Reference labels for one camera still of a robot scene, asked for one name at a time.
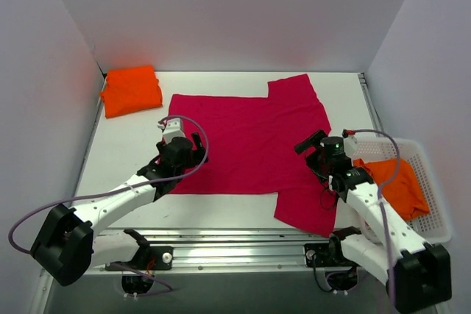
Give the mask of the crimson red t-shirt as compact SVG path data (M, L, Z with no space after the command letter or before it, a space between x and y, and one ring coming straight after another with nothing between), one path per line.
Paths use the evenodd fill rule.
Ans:
M330 131L324 106L306 74L268 82L266 98L175 94L169 112L194 120L209 140L208 163L184 179L176 194L277 193L274 217L302 231L329 236L335 199L294 147Z

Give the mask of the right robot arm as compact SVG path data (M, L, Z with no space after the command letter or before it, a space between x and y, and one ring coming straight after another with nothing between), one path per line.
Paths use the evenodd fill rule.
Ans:
M367 271L385 286L399 313L415 313L450 300L449 252L414 231L383 194L400 171L397 142L383 132L375 138L377 142L387 140L395 152L392 175L377 183L351 158L358 148L358 133L346 129L340 136L329 136L319 130L294 147L296 154L313 149L305 158L308 168L337 199L350 205L377 237L373 242L354 226L335 231L326 248L329 260L338 265L348 261Z

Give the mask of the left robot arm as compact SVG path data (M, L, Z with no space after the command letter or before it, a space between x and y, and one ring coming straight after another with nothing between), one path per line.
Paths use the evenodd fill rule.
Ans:
M54 206L46 216L30 253L62 286L75 283L89 268L110 264L131 269L146 266L149 241L134 229L112 235L104 231L139 207L173 191L185 176L208 161L205 133L182 135L157 144L158 154L125 183L103 197L73 207Z

